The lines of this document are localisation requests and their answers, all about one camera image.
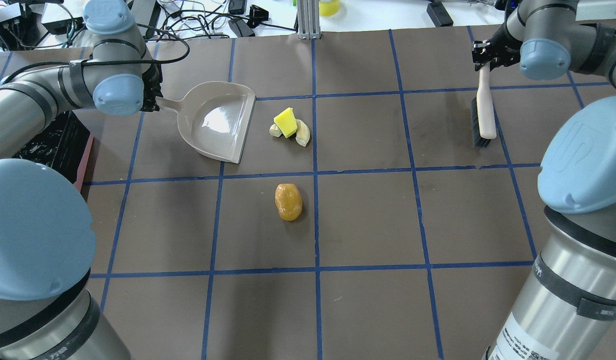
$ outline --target dustpan handle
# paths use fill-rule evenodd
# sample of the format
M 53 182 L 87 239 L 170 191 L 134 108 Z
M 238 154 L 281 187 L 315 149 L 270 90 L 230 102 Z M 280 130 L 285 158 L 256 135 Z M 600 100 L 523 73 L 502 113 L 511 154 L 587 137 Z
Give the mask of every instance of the dustpan handle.
M 169 98 L 159 97 L 157 98 L 157 104 L 160 107 L 174 109 L 178 112 L 183 109 L 180 101 L 170 100 Z

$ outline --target brush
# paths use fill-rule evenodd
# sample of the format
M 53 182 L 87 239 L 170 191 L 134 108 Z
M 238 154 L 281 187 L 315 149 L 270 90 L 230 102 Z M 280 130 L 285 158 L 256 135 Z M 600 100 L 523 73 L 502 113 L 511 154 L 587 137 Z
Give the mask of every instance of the brush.
M 476 148 L 485 148 L 497 137 L 495 110 L 490 93 L 490 63 L 479 70 L 477 97 L 470 104 L 472 110 L 472 143 Z

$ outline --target black strap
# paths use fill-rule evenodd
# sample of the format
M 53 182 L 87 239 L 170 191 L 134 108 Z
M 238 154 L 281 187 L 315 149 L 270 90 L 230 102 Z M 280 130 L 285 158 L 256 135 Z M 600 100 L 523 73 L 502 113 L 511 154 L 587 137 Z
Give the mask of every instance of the black strap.
M 72 105 L 75 109 L 79 109 L 80 106 L 77 105 L 77 103 L 74 102 L 74 100 L 72 100 L 72 98 L 70 97 L 70 94 L 68 94 L 68 90 L 66 89 L 65 80 L 63 80 L 63 70 L 65 70 L 65 66 L 62 66 L 59 69 L 59 89 L 61 89 L 61 94 L 63 94 L 63 97 L 65 98 L 65 100 L 67 100 L 70 103 L 70 105 Z
M 593 248 L 594 250 L 601 251 L 606 255 L 616 258 L 616 242 L 612 242 L 605 237 L 601 237 L 580 227 L 549 207 L 545 207 L 543 213 L 551 223 L 573 239 L 584 244 L 585 246 Z
M 616 51 L 614 51 L 612 55 L 610 55 L 609 63 L 612 65 L 610 65 L 610 68 L 608 68 L 608 73 L 606 73 L 605 77 L 610 82 L 610 85 L 612 85 L 616 89 L 616 84 L 614 84 L 614 80 L 612 80 L 612 73 L 614 73 L 614 68 L 616 68 Z
M 92 94 L 88 90 L 86 80 L 83 77 L 83 62 L 84 60 L 75 60 L 70 62 L 70 82 L 72 89 L 83 105 L 91 104 Z
M 50 94 L 50 96 L 52 96 L 52 100 L 54 100 L 54 105 L 56 105 L 56 107 L 57 107 L 57 112 L 59 112 L 59 101 L 57 100 L 57 97 L 54 96 L 54 92 L 51 91 L 50 89 L 48 89 L 47 86 L 45 86 L 44 84 L 41 84 L 41 83 L 39 83 L 39 82 L 37 82 L 35 80 L 21 79 L 19 81 L 20 82 L 24 81 L 24 82 L 29 82 L 30 84 L 35 84 L 36 86 L 38 86 L 38 87 L 44 89 L 45 91 L 47 91 L 48 94 Z
M 141 54 L 141 51 L 139 50 L 138 47 L 136 47 L 136 45 L 134 45 L 133 43 L 131 43 L 129 41 L 125 41 L 124 39 L 118 39 L 118 38 L 115 38 L 115 39 L 105 38 L 105 39 L 102 39 L 100 41 L 97 41 L 97 43 L 92 47 L 92 50 L 97 48 L 97 46 L 99 46 L 99 45 L 109 44 L 109 43 L 123 44 L 123 45 L 129 46 L 129 47 L 133 48 L 134 50 L 136 50 L 137 53 Z
M 35 333 L 40 328 L 47 325 L 55 317 L 59 316 L 63 310 L 65 310 L 72 302 L 77 298 L 81 290 L 86 287 L 86 283 L 90 278 L 90 271 L 83 277 L 77 284 L 68 289 L 68 291 L 61 294 L 56 300 L 54 300 L 45 309 L 41 310 L 38 314 L 30 317 L 24 323 L 11 328 L 6 332 L 0 333 L 0 349 L 10 344 L 14 344 L 29 335 Z
M 0 91 L 8 89 L 26 94 L 29 98 L 34 100 L 34 102 L 36 102 L 43 111 L 43 115 L 45 116 L 45 125 L 49 124 L 54 119 L 52 105 L 50 105 L 50 102 L 40 92 L 36 91 L 35 88 L 30 85 L 22 84 L 21 82 L 11 82 L 0 86 Z
M 536 13 L 536 12 L 539 12 L 539 11 L 541 11 L 541 10 L 545 10 L 545 9 L 554 8 L 554 7 L 555 7 L 555 8 L 556 8 L 556 7 L 557 7 L 557 8 L 558 8 L 558 7 L 559 7 L 559 8 L 561 7 L 561 8 L 563 8 L 563 9 L 567 9 L 567 10 L 572 11 L 574 14 L 577 14 L 577 9 L 575 9 L 575 8 L 571 7 L 571 6 L 570 6 L 570 5 L 568 5 L 568 4 L 548 4 L 548 5 L 543 5 L 542 7 L 541 7 L 541 6 L 540 6 L 540 7 L 537 7 L 536 9 L 532 10 L 532 11 L 530 12 L 530 14 L 528 14 L 528 18 L 530 18 L 530 16 L 532 16 L 532 15 L 533 15 L 534 13 Z
M 521 18 L 521 14 L 519 13 L 519 10 L 516 10 L 516 19 L 519 20 L 519 23 L 521 23 L 522 27 L 525 27 L 525 21 L 523 21 L 523 19 Z
M 595 321 L 614 321 L 616 320 L 616 300 L 599 297 L 595 294 L 579 289 L 562 277 L 558 276 L 550 269 L 541 254 L 537 256 L 532 265 L 532 273 L 535 278 L 548 291 L 559 299 L 577 308 L 577 315 L 587 317 Z
M 594 44 L 590 55 L 588 55 L 586 61 L 579 67 L 577 72 L 583 75 L 590 75 L 599 68 L 599 65 L 601 65 L 603 59 L 605 59 L 608 54 L 610 44 L 612 44 L 612 40 L 614 39 L 614 27 L 603 23 L 587 24 L 586 26 L 596 27 L 596 37 L 594 38 Z
M 79 325 L 72 330 L 70 335 L 52 347 L 52 349 L 30 360 L 67 360 L 70 356 L 79 351 L 83 344 L 90 339 L 92 333 L 95 332 L 95 328 L 97 328 L 99 324 L 100 317 L 101 312 L 99 311 L 99 306 L 92 296 L 90 296 L 88 311 L 83 316 L 83 319 L 81 319 Z

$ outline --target power adapter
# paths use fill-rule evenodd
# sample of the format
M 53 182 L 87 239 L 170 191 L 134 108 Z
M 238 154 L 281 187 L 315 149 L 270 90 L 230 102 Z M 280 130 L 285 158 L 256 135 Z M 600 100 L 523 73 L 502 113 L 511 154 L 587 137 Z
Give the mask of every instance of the power adapter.
M 241 18 L 231 18 L 228 20 L 228 25 L 230 25 L 230 29 L 234 31 L 234 34 L 240 38 L 255 36 L 255 32 Z
M 246 13 L 246 5 L 248 0 L 230 0 L 228 4 L 228 13 L 234 15 L 243 15 Z
M 430 2 L 427 6 L 426 12 L 428 13 L 428 16 L 430 16 L 430 19 L 434 23 L 435 27 L 451 27 L 454 23 L 442 2 Z

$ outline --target yellow bottle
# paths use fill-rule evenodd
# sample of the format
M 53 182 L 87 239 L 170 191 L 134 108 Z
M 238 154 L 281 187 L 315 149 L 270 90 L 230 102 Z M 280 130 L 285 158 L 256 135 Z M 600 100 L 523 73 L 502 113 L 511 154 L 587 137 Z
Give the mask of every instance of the yellow bottle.
M 319 0 L 319 15 L 333 16 L 339 11 L 341 0 Z

